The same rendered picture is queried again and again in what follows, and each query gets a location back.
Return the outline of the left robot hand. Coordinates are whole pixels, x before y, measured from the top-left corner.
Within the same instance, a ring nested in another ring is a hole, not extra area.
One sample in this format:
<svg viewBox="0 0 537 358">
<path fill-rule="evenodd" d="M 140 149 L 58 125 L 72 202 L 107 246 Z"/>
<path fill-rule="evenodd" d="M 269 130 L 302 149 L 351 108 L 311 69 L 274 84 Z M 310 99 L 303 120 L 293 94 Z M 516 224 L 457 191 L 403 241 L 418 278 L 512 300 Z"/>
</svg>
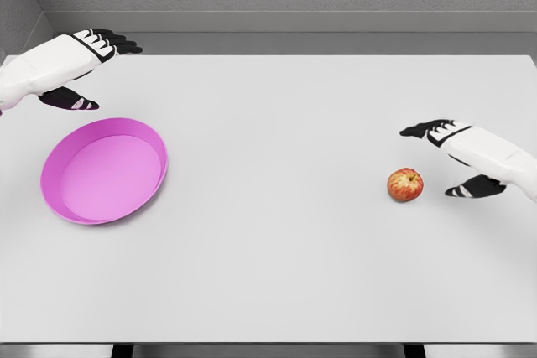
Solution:
<svg viewBox="0 0 537 358">
<path fill-rule="evenodd" d="M 136 42 L 109 29 L 84 29 L 60 34 L 21 55 L 34 68 L 33 96 L 59 109 L 92 111 L 99 109 L 99 104 L 66 84 L 90 74 L 116 56 L 142 52 Z"/>
</svg>

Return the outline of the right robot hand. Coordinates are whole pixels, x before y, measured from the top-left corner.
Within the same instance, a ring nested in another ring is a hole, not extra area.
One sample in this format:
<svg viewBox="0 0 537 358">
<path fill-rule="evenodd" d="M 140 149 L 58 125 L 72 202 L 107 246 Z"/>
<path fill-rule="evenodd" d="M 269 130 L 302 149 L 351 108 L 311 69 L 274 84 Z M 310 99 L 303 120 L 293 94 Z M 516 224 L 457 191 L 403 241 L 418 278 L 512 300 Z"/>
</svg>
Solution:
<svg viewBox="0 0 537 358">
<path fill-rule="evenodd" d="M 481 127 L 456 120 L 436 119 L 418 123 L 401 130 L 399 135 L 424 139 L 452 159 L 477 171 L 477 176 L 447 189 L 445 195 L 448 197 L 482 199 L 501 194 L 511 184 L 518 187 L 519 158 L 531 156 L 537 159 Z"/>
</svg>

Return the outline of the red yellow apple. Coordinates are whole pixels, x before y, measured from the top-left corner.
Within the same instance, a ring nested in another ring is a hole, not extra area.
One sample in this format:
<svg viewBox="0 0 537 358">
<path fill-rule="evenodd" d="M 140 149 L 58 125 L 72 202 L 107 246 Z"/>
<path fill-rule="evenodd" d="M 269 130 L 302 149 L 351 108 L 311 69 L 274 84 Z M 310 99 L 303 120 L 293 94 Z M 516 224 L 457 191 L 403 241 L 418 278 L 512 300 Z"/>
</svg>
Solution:
<svg viewBox="0 0 537 358">
<path fill-rule="evenodd" d="M 408 202 L 418 198 L 425 187 L 421 175 L 412 168 L 401 168 L 392 172 L 387 180 L 389 196 L 397 202 Z"/>
</svg>

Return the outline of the pink round plate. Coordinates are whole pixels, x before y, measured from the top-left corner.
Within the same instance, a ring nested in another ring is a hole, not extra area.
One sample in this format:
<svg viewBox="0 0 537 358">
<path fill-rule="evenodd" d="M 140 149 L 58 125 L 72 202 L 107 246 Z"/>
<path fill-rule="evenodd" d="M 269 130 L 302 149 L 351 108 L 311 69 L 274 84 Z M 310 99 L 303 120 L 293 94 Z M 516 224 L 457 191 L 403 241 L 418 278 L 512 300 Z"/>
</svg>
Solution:
<svg viewBox="0 0 537 358">
<path fill-rule="evenodd" d="M 168 162 L 163 138 L 148 124 L 121 117 L 94 121 L 52 149 L 41 173 L 41 194 L 63 219 L 105 224 L 148 202 Z"/>
</svg>

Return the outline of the white table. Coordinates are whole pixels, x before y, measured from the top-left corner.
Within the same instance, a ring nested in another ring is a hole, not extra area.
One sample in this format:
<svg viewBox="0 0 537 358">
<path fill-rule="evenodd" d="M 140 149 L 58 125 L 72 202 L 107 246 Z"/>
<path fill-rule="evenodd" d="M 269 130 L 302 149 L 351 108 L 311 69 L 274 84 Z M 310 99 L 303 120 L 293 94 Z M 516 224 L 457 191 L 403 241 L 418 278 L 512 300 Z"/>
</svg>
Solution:
<svg viewBox="0 0 537 358">
<path fill-rule="evenodd" d="M 444 117 L 537 154 L 530 57 L 129 55 L 72 86 L 100 109 L 0 117 L 0 342 L 537 342 L 537 204 L 446 197 L 473 171 L 399 135 Z M 70 223 L 41 169 L 108 117 L 160 134 L 166 179 Z"/>
</svg>

